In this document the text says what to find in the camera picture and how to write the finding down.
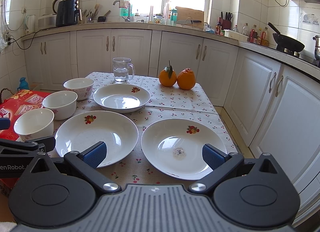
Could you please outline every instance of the white bowl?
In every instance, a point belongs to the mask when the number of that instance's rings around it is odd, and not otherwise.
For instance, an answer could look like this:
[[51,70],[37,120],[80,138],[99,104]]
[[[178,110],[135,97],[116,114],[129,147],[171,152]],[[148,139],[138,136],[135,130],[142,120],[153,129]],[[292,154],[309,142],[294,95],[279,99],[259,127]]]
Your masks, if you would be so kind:
[[22,141],[53,134],[54,114],[49,109],[34,109],[21,115],[13,126]]
[[66,90],[71,90],[78,94],[77,101],[87,99],[92,93],[93,85],[94,80],[89,78],[71,79],[63,84]]
[[142,108],[150,98],[147,90],[127,83],[103,86],[93,94],[94,101],[103,109],[121,114]]
[[138,142],[138,129],[127,117],[111,111],[89,111],[64,122],[56,135],[60,156],[70,151],[82,152],[99,141],[107,145],[107,157],[98,167],[125,158]]
[[227,153],[213,130],[187,119],[157,121],[147,127],[141,137],[142,151],[155,168],[186,180],[198,180],[212,172],[202,158],[205,144]]
[[73,91],[58,91],[45,97],[42,106],[53,111],[55,120],[67,119],[76,111],[77,98]]

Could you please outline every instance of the black frying pan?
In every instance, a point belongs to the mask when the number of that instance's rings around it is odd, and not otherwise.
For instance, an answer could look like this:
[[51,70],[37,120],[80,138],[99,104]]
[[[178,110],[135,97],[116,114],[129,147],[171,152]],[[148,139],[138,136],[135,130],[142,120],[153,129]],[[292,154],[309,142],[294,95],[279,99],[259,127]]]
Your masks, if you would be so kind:
[[289,36],[281,35],[280,31],[276,29],[276,27],[272,25],[270,22],[268,23],[268,26],[275,31],[275,33],[273,33],[273,38],[276,41],[276,43],[282,48],[287,48],[292,52],[298,52],[298,53],[300,53],[304,49],[303,43]]

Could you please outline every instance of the plate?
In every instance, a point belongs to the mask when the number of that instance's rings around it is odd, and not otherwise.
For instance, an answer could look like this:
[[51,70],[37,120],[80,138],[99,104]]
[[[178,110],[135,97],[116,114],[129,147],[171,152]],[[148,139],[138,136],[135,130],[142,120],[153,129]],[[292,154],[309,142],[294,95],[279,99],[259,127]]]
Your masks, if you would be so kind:
[[82,152],[99,141],[107,145],[107,157],[98,167],[125,158],[138,142],[138,129],[127,117],[110,111],[89,111],[73,116],[59,127],[56,150],[60,156]]
[[93,99],[103,109],[128,113],[142,108],[150,100],[150,93],[136,85],[117,83],[97,89]]
[[146,128],[141,138],[142,151],[155,168],[186,180],[198,180],[212,172],[202,158],[205,144],[227,153],[213,130],[187,119],[157,121]]

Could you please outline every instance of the cherry print tablecloth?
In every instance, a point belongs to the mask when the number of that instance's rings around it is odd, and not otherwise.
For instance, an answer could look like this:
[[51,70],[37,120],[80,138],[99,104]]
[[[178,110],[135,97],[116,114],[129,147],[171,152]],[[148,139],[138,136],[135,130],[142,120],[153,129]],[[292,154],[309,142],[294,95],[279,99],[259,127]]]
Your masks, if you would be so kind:
[[[112,73],[93,72],[87,77],[95,81],[93,92],[99,87],[114,82]],[[137,126],[139,139],[134,150],[122,161],[97,169],[111,180],[122,187],[127,183],[179,183],[188,186],[193,182],[176,179],[158,171],[144,156],[140,143],[142,133],[149,125],[161,119],[182,118],[199,122],[218,134],[226,146],[227,153],[236,152],[235,146],[218,113],[198,83],[192,90],[187,91],[179,89],[177,84],[173,87],[164,87],[157,78],[152,77],[135,76],[128,83],[148,90],[151,94],[151,99],[140,110],[124,114]],[[91,95],[88,100],[77,102],[77,109],[74,115],[95,110],[102,109],[94,102]],[[55,131],[64,121],[55,121]],[[51,157],[58,157],[55,150],[50,152],[50,155]]]

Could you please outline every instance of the white towel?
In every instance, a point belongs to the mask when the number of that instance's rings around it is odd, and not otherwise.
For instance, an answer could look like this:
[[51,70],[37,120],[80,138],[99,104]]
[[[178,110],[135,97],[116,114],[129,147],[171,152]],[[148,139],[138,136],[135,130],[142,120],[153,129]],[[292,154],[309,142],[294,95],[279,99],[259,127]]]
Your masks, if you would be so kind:
[[119,8],[127,9],[129,6],[130,0],[120,0],[119,1]]
[[0,232],[9,232],[17,224],[13,222],[0,222]]

